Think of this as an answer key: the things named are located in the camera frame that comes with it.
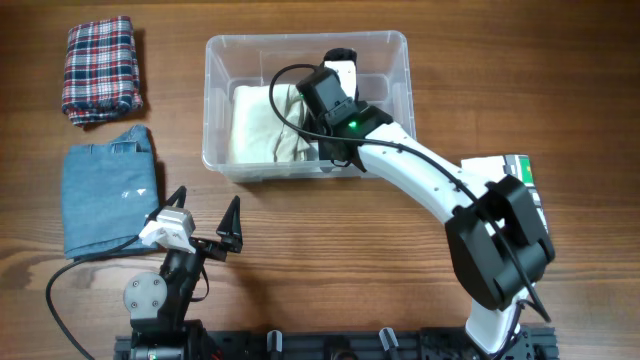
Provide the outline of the cream cloth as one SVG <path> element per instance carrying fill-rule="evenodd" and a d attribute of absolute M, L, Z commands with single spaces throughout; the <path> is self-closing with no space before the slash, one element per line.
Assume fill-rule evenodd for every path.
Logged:
<path fill-rule="evenodd" d="M 228 148 L 234 164 L 289 163 L 306 161 L 310 145 L 274 113 L 268 86 L 239 86 Z"/>

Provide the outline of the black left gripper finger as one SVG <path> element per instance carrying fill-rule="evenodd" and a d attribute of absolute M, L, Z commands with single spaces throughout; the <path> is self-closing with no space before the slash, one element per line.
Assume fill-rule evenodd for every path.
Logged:
<path fill-rule="evenodd" d="M 235 196 L 227 208 L 216 233 L 220 236 L 221 246 L 233 253 L 240 253 L 243 236 L 240 221 L 240 197 Z"/>
<path fill-rule="evenodd" d="M 165 207 L 172 207 L 176 205 L 178 208 L 183 208 L 186 201 L 186 195 L 187 188 L 185 186 L 180 186 L 163 204 L 159 205 L 155 210 L 153 210 L 146 216 L 146 223 L 155 221 L 158 214 Z"/>

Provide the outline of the red blue plaid cloth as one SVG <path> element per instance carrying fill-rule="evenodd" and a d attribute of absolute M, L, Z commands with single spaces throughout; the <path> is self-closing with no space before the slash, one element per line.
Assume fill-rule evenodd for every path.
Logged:
<path fill-rule="evenodd" d="M 118 120 L 141 109 L 140 69 L 128 16 L 68 32 L 61 111 L 77 127 Z"/>

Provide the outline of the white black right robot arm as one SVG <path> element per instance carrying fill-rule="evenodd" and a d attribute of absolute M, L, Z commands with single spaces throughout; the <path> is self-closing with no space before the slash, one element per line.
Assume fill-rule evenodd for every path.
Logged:
<path fill-rule="evenodd" d="M 347 95 L 330 68 L 314 68 L 296 88 L 330 160 L 386 179 L 444 225 L 454 273 L 472 298 L 465 332 L 481 351 L 495 359 L 507 353 L 524 306 L 548 315 L 534 285 L 555 250 L 525 182 L 449 163 L 389 114 Z"/>

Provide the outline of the black cloth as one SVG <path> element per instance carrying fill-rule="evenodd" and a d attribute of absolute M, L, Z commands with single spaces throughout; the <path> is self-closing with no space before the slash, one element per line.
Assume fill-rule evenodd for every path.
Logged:
<path fill-rule="evenodd" d="M 351 61 L 356 64 L 357 52 L 350 48 L 333 48 L 325 53 L 323 61 Z"/>

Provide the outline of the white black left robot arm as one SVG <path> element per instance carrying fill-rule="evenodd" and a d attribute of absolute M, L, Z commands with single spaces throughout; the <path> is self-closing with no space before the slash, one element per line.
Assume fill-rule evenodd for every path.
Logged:
<path fill-rule="evenodd" d="M 216 234 L 218 240 L 195 237 L 195 223 L 184 208 L 186 188 L 179 187 L 167 202 L 153 210 L 139 233 L 144 245 L 160 245 L 166 256 L 160 270 L 129 280 L 123 293 L 132 334 L 116 340 L 115 359 L 221 359 L 222 350 L 200 320 L 185 318 L 189 305 L 203 301 L 194 291 L 207 280 L 204 263 L 224 262 L 243 247 L 239 197 L 228 206 Z"/>

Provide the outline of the white printed t-shirt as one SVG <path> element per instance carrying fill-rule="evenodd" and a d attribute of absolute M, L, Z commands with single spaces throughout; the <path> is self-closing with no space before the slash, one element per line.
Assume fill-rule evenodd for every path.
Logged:
<path fill-rule="evenodd" d="M 467 158 L 461 160 L 461 168 L 474 174 L 484 176 L 494 182 L 498 182 L 506 175 L 511 175 L 519 179 L 524 183 L 532 196 L 539 217 L 541 218 L 545 229 L 548 229 L 541 198 L 534 184 L 530 158 L 528 155 L 507 154 Z"/>

